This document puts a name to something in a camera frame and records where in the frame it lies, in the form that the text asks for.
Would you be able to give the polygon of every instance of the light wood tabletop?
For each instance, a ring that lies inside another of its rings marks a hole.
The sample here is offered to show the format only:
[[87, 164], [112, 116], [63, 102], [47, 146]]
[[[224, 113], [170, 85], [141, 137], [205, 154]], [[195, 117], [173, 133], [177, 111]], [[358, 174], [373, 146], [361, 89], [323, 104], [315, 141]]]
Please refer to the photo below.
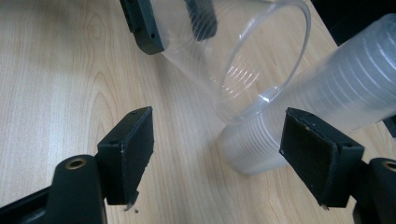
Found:
[[[312, 5], [300, 70], [336, 48]], [[240, 175], [219, 153], [225, 127], [161, 54], [143, 53], [118, 0], [0, 2], [0, 206], [50, 185], [62, 160], [96, 144], [128, 112], [154, 109], [154, 154], [134, 209], [109, 223], [352, 223], [323, 210], [291, 167]], [[396, 159], [382, 123], [350, 135], [364, 160]]]

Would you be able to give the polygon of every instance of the screw hole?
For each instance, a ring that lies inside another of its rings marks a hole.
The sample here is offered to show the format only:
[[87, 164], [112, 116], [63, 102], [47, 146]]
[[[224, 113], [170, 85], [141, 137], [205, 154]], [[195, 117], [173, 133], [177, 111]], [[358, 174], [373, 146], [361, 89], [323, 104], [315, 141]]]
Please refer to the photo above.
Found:
[[78, 168], [83, 167], [86, 163], [87, 163], [87, 161], [85, 159], [76, 158], [66, 164], [66, 169], [67, 170], [76, 170]]
[[396, 163], [392, 161], [384, 161], [384, 166], [393, 172], [396, 172]]

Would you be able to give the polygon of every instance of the plastic cup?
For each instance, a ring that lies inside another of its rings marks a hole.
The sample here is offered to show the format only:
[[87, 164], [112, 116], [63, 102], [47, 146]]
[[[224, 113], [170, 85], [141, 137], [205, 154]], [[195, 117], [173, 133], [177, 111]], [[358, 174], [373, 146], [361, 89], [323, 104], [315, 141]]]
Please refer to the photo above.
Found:
[[396, 14], [296, 76], [256, 118], [227, 126], [219, 141], [236, 171], [254, 175], [287, 164], [278, 151], [288, 107], [313, 113], [343, 132], [396, 114]]
[[[213, 99], [226, 123], [254, 117], [285, 88], [310, 30], [308, 7], [298, 0], [151, 0], [151, 5], [163, 55]], [[247, 110], [263, 96], [265, 104]]]

